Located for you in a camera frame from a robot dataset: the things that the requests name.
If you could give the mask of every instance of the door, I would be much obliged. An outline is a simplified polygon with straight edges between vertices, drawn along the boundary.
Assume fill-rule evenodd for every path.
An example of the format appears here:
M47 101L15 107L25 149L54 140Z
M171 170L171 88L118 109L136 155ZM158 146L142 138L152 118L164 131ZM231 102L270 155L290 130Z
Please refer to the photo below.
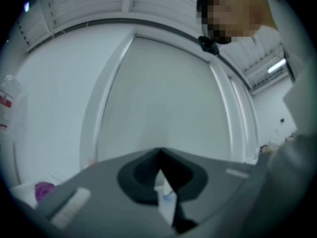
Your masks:
M228 121L205 61L170 45L136 38L109 94L98 160L154 147L230 160Z

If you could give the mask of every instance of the ceiling light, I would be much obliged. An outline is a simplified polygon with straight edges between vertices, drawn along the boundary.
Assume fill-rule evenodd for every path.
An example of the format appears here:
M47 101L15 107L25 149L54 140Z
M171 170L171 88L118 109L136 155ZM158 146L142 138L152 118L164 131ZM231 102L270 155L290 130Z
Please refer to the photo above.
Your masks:
M276 71L277 69L279 69L280 67L282 67L283 65L286 64L286 59L282 59L281 61L279 61L277 64L273 65L270 69L267 70L268 73L272 73L274 71Z
M25 12L28 12L28 10L29 10L29 3L30 2L27 2L25 5L24 5L24 10L25 10Z

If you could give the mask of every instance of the red label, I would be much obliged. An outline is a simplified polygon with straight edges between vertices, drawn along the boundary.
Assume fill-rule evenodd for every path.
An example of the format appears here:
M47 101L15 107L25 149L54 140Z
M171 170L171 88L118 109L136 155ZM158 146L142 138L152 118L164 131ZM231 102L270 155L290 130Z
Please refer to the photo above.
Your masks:
M12 105L12 102L11 102L11 101L6 100L6 99L3 98L2 96L0 96L0 103L1 103L2 105L5 105L5 106L8 107L8 108L11 108L11 105Z

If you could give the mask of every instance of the white ceiling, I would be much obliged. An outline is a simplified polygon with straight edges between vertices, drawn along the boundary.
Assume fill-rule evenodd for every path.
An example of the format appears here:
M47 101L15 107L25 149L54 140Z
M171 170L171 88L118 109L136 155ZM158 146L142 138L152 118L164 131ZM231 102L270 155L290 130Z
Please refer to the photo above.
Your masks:
M25 51L66 28L106 18L136 18L164 24L194 37L201 35L196 0L32 0L19 16L11 34ZM283 58L279 33L263 27L254 39L220 47L220 54L244 74L251 91L270 83L286 69L268 75L267 69Z

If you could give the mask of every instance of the gray surface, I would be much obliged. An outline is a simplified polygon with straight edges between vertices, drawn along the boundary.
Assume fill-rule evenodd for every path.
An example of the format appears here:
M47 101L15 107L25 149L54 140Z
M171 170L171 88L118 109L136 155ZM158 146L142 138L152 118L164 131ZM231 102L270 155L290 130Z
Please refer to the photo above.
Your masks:
M302 135L317 134L317 62L308 62L306 70L284 97L285 104Z
M82 171L49 194L37 211L51 216L77 187L91 191L87 204L75 216L66 232L75 237L129 237L161 238L174 234L155 206L131 201L117 182L117 173L123 164L141 156L135 153L101 162Z
M199 227L179 236L182 238L236 238L239 237L243 223L255 204L257 195L265 179L270 155L262 155L250 178L234 193L226 204L201 223Z
M243 237L265 234L275 228L303 200L316 177L316 139L316 136L299 136L272 155L261 193L247 218Z
M177 150L172 150L172 152L194 162L207 171L208 183L203 192L196 200L182 203L186 218L197 223L201 223L213 215L244 183L245 179L227 174L226 169L231 168L244 172L250 172L252 169L251 165L248 164L197 158L195 155L181 153Z
M132 153L89 167L56 188L39 204L37 211L50 219L76 188L84 187L91 191L92 197L66 228L68 233L78 237L162 238L174 235L174 230L165 223L157 207L133 202L118 185L118 171L146 152ZM201 195L196 200L183 203L185 217L198 223L218 211L243 183L243 179L226 174L226 168L250 168L245 164L173 152L208 172L209 182Z
M46 218L37 213L31 206L19 199L15 200L16 206L19 210L38 228L38 232L35 231L33 236L45 236L50 238L70 238L65 232L53 226Z

